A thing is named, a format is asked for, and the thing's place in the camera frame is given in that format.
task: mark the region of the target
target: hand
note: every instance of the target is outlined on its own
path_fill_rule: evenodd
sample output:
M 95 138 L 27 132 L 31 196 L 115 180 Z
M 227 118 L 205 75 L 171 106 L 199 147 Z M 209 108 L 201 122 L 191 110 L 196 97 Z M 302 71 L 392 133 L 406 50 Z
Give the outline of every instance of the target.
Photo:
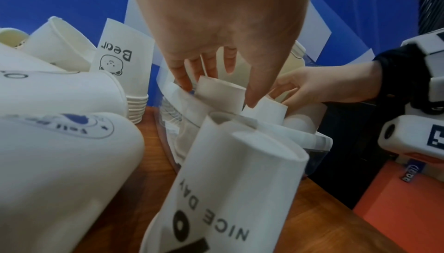
M 375 98 L 382 83 L 379 62 L 336 67 L 303 67 L 278 77 L 269 93 L 282 101 L 287 114 L 305 105 L 322 102 L 354 103 Z
M 185 90 L 194 76 L 217 77 L 216 51 L 224 47 L 228 73 L 237 51 L 252 66 L 246 104 L 267 94 L 299 36 L 309 0 L 137 0 L 174 77 Z

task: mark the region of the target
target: wooden table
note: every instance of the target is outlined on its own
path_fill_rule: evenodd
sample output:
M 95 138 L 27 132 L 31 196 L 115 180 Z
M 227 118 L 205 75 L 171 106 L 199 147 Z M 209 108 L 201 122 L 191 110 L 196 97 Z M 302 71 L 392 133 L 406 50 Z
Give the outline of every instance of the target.
M 75 253 L 137 253 L 143 234 L 159 211 L 176 173 L 161 146 L 154 109 L 138 128 L 145 156 L 110 202 Z M 404 252 L 310 179 L 299 186 L 275 252 Z

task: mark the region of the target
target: robotic hand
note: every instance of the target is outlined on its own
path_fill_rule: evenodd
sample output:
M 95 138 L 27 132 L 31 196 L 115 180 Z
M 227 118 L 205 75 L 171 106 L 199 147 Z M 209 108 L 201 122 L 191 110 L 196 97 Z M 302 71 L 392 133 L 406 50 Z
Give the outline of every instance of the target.
M 416 44 L 424 65 L 418 73 L 420 77 L 413 78 L 410 90 L 414 98 L 406 106 L 406 114 L 385 123 L 378 144 L 396 154 L 443 164 L 444 29 L 408 39 L 402 46 L 408 44 Z

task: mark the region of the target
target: bear face print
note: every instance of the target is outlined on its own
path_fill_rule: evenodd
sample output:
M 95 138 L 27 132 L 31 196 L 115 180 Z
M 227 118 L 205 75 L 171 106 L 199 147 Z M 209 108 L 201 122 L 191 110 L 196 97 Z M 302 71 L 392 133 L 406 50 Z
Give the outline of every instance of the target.
M 100 59 L 100 70 L 105 70 L 111 74 L 121 75 L 123 70 L 123 61 L 113 55 L 103 55 Z

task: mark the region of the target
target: table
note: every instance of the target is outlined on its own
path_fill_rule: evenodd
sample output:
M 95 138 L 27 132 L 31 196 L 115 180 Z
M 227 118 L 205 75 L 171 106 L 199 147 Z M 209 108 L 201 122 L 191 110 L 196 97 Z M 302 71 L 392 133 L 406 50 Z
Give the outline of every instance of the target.
M 97 219 L 75 253 L 137 253 L 176 173 L 147 107 L 138 128 L 145 138 L 140 166 Z M 404 252 L 310 179 L 301 182 L 275 252 Z

